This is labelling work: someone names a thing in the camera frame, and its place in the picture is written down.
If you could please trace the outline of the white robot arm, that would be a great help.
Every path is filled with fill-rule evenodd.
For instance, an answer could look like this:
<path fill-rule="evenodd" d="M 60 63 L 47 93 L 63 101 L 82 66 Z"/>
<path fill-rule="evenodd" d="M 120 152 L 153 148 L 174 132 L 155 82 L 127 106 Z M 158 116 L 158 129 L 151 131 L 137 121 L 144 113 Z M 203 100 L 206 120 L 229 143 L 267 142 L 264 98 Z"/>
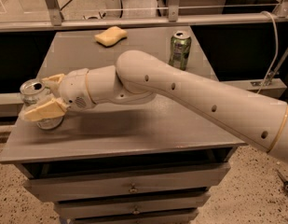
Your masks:
<path fill-rule="evenodd" d="M 42 82 L 50 93 L 24 108 L 22 119 L 54 119 L 104 103 L 142 104 L 160 94 L 288 163 L 288 103 L 179 70 L 139 50 L 123 52 L 111 66 Z"/>

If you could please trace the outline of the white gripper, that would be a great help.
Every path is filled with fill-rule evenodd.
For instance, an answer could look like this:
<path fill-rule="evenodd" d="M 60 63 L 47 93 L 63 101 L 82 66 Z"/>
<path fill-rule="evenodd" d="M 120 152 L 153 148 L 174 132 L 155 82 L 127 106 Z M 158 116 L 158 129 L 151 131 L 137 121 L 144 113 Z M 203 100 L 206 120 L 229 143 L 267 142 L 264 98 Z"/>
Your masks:
<path fill-rule="evenodd" d="M 63 117 L 69 107 L 73 111 L 91 109 L 95 104 L 91 101 L 87 74 L 89 69 L 83 68 L 69 74 L 57 74 L 42 78 L 42 82 L 52 92 L 57 92 L 61 98 L 47 97 L 35 105 L 25 107 L 21 111 L 21 118 L 26 121 L 39 121 Z"/>

